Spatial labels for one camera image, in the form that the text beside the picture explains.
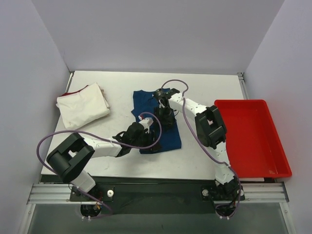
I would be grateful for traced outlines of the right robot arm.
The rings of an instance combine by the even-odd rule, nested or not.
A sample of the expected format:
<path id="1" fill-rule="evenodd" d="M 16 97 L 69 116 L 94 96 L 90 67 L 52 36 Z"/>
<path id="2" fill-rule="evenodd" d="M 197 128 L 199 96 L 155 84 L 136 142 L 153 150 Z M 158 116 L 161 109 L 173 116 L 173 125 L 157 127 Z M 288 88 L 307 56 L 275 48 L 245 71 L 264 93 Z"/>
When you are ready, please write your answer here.
<path id="1" fill-rule="evenodd" d="M 216 106 L 207 107 L 188 98 L 177 89 L 164 91 L 158 89 L 153 97 L 158 102 L 155 114 L 164 129 L 170 129 L 176 122 L 173 111 L 182 113 L 199 146 L 213 161 L 216 194 L 221 199 L 241 195 L 241 184 L 238 176 L 231 168 L 226 149 L 227 128 Z"/>

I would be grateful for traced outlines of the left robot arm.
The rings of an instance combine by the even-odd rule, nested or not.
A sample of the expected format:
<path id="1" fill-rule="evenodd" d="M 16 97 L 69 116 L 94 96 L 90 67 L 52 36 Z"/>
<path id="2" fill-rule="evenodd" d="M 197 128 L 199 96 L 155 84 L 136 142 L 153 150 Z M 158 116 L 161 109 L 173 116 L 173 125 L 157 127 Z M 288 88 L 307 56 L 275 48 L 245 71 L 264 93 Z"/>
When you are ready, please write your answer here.
<path id="1" fill-rule="evenodd" d="M 152 124 L 151 118 L 134 122 L 126 131 L 107 140 L 83 137 L 74 132 L 47 156 L 47 163 L 64 183 L 72 183 L 86 200 L 92 201 L 97 198 L 99 189 L 84 170 L 89 160 L 104 156 L 121 157 L 132 148 L 158 149 L 162 132 L 157 134 L 151 129 Z"/>

